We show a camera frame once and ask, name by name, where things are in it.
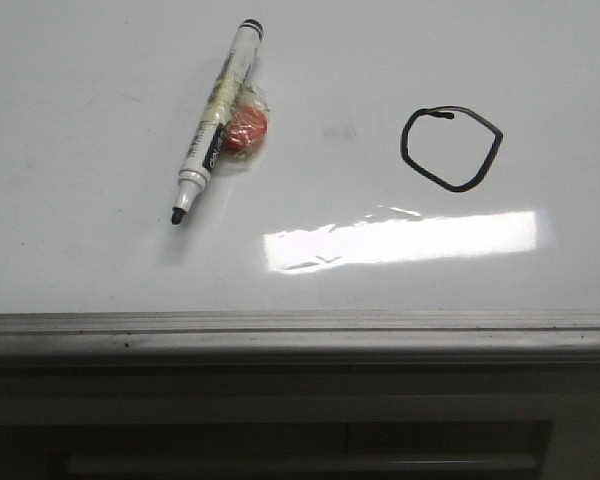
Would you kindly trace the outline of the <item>dark cabinet below whiteboard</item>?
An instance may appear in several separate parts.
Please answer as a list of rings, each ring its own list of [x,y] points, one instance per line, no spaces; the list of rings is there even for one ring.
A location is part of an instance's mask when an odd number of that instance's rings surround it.
[[[0,479],[600,479],[600,364],[0,369]]]

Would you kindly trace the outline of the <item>red magnet taped to marker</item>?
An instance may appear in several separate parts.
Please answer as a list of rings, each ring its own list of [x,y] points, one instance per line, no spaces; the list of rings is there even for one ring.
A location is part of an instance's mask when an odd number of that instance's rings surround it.
[[[269,122],[270,108],[264,91],[248,85],[229,123],[215,172],[228,176],[249,171],[266,143]]]

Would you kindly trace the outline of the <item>white whiteboard with aluminium frame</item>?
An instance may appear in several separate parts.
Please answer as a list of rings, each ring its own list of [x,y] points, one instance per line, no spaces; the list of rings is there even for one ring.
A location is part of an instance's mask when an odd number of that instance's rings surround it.
[[[0,365],[485,358],[600,360],[600,1],[0,1]]]

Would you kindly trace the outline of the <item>white black whiteboard marker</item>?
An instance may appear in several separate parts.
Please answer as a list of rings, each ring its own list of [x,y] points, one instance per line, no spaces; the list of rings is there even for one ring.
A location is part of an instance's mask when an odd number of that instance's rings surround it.
[[[255,19],[246,19],[237,27],[178,173],[178,194],[171,214],[174,225],[183,221],[212,178],[238,101],[256,64],[263,37],[263,26]]]

